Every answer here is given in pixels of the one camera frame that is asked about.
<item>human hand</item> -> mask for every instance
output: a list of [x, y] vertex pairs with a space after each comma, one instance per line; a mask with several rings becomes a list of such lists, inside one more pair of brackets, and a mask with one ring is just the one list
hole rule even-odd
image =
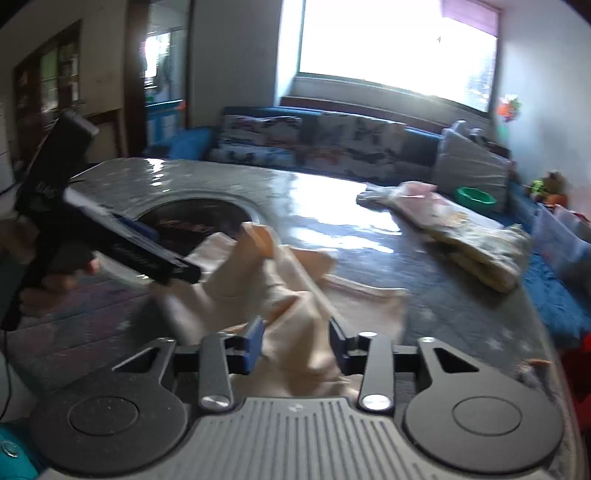
[[[37, 228], [24, 218], [0, 220], [0, 254], [8, 251], [17, 261], [27, 264], [35, 256]], [[82, 269], [94, 275], [99, 269], [97, 259], [91, 260]], [[74, 274], [48, 274], [39, 288], [25, 288], [20, 293], [21, 313], [41, 317], [54, 310], [76, 287]]]

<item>bright window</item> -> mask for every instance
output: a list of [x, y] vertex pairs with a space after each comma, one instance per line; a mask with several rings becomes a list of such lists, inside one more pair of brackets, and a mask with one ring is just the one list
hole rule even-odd
[[435, 95], [486, 112], [497, 17], [470, 0], [306, 0], [300, 72]]
[[160, 59], [168, 53], [169, 48], [170, 33], [152, 35], [151, 37], [146, 38], [144, 50], [146, 55], [145, 78], [156, 77]]

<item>finger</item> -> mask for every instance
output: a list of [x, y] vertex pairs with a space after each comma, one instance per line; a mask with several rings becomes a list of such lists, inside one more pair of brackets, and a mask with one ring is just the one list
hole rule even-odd
[[49, 292], [64, 295], [76, 286], [76, 277], [74, 275], [49, 274], [42, 281]]
[[25, 288], [20, 296], [23, 305], [42, 310], [55, 308], [64, 299], [64, 295], [41, 288]]
[[98, 258], [93, 258], [84, 267], [84, 272], [87, 275], [96, 275], [100, 270], [100, 264]]

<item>wooden door frame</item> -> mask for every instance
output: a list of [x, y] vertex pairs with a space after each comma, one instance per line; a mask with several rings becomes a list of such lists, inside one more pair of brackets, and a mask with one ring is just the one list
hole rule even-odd
[[140, 157], [148, 145], [144, 71], [139, 52], [148, 30], [150, 0], [128, 0], [125, 15], [123, 94], [125, 133], [130, 157]]
[[185, 120], [185, 128], [189, 129], [190, 126], [190, 115], [189, 115], [189, 105], [191, 105], [190, 98], [191, 98], [191, 89], [190, 89], [190, 80], [191, 80], [191, 65], [192, 65], [192, 45], [193, 45], [193, 17], [195, 15], [195, 3], [197, 0], [189, 0], [189, 9], [187, 10], [187, 39], [185, 41], [185, 111], [184, 111], [184, 120]]

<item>pink curtain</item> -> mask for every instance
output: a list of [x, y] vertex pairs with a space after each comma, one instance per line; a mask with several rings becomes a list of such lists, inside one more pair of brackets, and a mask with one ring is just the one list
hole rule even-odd
[[441, 13], [444, 17], [457, 20], [490, 35], [499, 33], [499, 13], [472, 0], [441, 0]]

